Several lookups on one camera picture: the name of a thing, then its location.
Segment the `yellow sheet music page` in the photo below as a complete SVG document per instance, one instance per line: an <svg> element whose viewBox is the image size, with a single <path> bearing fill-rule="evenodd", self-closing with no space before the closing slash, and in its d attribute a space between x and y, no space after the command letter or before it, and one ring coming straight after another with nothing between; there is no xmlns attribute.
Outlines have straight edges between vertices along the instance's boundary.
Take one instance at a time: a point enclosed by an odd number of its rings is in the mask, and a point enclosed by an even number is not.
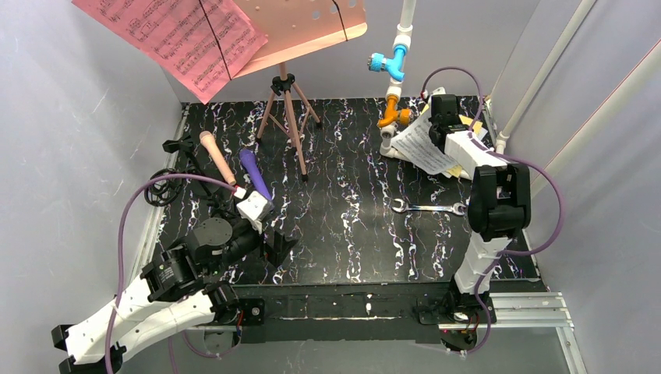
<svg viewBox="0 0 661 374"><path fill-rule="evenodd" d="M426 104L423 109L420 112L421 117L428 117L429 113L429 105ZM459 118L461 120L461 124L464 129L469 129L470 124L472 123L472 118L469 118L464 115L459 115ZM482 132L482 125L483 123L481 121L477 121L474 124L473 130L477 133L478 136L481 136L480 133ZM450 177L455 177L457 179L468 179L468 173L466 170L464 170L461 166L454 166L452 168L447 169L446 171L442 172L442 175L450 178Z"/></svg>

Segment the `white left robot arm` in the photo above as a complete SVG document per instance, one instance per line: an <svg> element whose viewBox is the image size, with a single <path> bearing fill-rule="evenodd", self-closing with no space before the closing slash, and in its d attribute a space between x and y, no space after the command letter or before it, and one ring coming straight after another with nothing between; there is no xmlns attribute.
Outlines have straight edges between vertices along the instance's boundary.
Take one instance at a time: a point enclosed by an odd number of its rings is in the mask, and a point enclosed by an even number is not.
<svg viewBox="0 0 661 374"><path fill-rule="evenodd" d="M260 323L262 302L243 301L225 268L256 251L279 267L297 239L276 231L266 242L246 219L212 217L148 263L114 300L75 325L57 325L53 345L67 357L61 373L117 373L143 349L190 327Z"/></svg>

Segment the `pink microphone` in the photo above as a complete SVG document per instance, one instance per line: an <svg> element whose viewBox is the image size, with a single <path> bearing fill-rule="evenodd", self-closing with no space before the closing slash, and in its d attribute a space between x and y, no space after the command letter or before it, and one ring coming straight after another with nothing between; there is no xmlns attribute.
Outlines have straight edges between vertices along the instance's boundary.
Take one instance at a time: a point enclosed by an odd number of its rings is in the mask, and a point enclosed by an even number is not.
<svg viewBox="0 0 661 374"><path fill-rule="evenodd" d="M231 186L236 185L237 181L235 175L232 169L228 166L223 153L218 147L215 136L209 131L202 131L200 133L200 144L209 154L210 159L216 165L225 182Z"/></svg>

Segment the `black tripod mic stand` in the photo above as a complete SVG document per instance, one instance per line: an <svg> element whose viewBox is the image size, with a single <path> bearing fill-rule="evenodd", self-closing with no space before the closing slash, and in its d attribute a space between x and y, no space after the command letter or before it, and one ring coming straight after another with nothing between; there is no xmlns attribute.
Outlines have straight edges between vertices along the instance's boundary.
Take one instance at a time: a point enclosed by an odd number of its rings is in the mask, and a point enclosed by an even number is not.
<svg viewBox="0 0 661 374"><path fill-rule="evenodd" d="M175 168L163 168L154 173L151 178L172 174L202 175L221 180L221 175L217 171L212 171L211 169L203 170L193 165L189 165L181 170ZM209 182L198 180L187 182L183 179L165 179L148 187L143 192L143 198L151 206L165 207L182 196L185 186L189 187L193 197L199 198L202 202L207 203L210 207L210 214L212 217L223 215L222 211L228 206L227 203L223 202L226 197L226 194L223 192L224 188Z"/></svg>

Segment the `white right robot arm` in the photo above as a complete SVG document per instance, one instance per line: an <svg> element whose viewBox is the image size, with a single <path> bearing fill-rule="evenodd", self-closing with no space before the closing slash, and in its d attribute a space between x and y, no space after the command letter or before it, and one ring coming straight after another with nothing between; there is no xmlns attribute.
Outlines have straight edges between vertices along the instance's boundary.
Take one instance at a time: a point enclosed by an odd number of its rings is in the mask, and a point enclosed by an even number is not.
<svg viewBox="0 0 661 374"><path fill-rule="evenodd" d="M530 172L523 164L499 158L461 123L455 95L432 95L429 109L432 144L472 181L467 210L472 233L453 281L460 294L482 295L490 289L489 278L503 251L531 220Z"/></svg>

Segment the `black round-base mic stand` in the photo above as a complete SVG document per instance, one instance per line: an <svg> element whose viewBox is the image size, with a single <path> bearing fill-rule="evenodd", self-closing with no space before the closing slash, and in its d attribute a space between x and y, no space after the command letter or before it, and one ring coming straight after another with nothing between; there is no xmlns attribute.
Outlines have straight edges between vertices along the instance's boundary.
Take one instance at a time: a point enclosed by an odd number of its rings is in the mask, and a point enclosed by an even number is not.
<svg viewBox="0 0 661 374"><path fill-rule="evenodd" d="M182 136L180 139L166 140L162 143L162 147L166 153L179 153L183 155L187 160L186 168L184 169L185 174L207 176L194 154L195 144L191 135ZM192 180L189 184L194 196L207 201L211 201L220 188L217 185L198 180Z"/></svg>

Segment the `purple microphone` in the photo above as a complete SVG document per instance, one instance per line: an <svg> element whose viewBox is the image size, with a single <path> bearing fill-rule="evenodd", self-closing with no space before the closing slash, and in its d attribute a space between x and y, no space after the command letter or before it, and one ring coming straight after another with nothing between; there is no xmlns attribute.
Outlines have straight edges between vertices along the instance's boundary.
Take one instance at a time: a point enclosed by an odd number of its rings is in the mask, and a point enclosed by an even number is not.
<svg viewBox="0 0 661 374"><path fill-rule="evenodd" d="M268 201L272 201L273 198L265 181L263 180L260 169L258 168L255 153L251 150L243 149L239 152L239 159L242 166L247 171L254 189L262 196L264 196Z"/></svg>

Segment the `pink sheet music page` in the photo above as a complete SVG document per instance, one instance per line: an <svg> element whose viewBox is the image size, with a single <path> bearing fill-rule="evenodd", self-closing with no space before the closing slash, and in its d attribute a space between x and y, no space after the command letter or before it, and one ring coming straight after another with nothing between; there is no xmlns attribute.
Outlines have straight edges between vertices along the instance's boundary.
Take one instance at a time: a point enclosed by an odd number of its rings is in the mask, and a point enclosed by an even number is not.
<svg viewBox="0 0 661 374"><path fill-rule="evenodd" d="M74 6L139 49L206 104L267 43L233 2L97 0Z"/></svg>

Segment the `sheet music book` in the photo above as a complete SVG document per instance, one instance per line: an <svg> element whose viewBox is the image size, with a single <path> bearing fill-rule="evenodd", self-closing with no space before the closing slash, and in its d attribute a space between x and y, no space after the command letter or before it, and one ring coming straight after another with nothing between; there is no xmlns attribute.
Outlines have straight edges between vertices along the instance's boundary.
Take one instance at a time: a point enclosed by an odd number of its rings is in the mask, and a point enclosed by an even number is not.
<svg viewBox="0 0 661 374"><path fill-rule="evenodd" d="M478 139L482 141L489 134L488 128L481 128L478 132Z"/></svg>

